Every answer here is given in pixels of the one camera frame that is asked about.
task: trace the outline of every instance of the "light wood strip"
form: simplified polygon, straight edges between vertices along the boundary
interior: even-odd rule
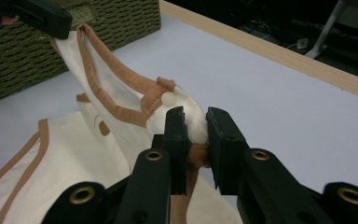
[[[292,52],[289,49],[269,43],[266,40],[248,35],[245,32],[227,26],[221,22],[211,20],[200,14],[194,13],[182,7],[160,0],[162,13],[172,16],[177,20],[188,23],[211,35],[222,38],[236,46],[250,50],[274,62],[293,68],[303,74],[316,77],[330,83],[342,90],[358,95],[358,77],[342,70],[336,69],[324,63],[307,58]]]

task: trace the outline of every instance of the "white tabletop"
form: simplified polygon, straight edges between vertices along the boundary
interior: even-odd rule
[[[251,147],[273,152],[301,184],[358,186],[357,95],[164,14],[160,31],[115,54],[145,77],[173,79],[205,112],[225,109]],[[81,92],[67,72],[0,100],[0,168],[40,119],[78,110]]]

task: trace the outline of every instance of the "cloth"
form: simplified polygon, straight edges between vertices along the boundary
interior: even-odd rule
[[[190,95],[171,80],[153,81],[130,70],[87,25],[52,43],[85,94],[76,97],[79,112],[41,120],[39,132],[0,171],[0,223],[39,223],[75,183],[117,183],[150,148],[154,134],[164,133],[166,112],[179,105],[192,147],[187,196],[172,196],[171,223],[241,223],[198,175],[209,165],[208,137],[205,114]]]

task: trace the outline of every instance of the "white wire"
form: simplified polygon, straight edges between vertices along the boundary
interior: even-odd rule
[[[292,44],[289,47],[287,47],[287,49],[290,49],[292,46],[295,46],[295,45],[298,45],[298,44]]]

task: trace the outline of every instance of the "woven basket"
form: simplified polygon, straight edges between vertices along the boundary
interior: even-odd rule
[[[158,0],[55,0],[111,50],[160,28]],[[0,98],[66,71],[48,36],[18,21],[0,26]]]

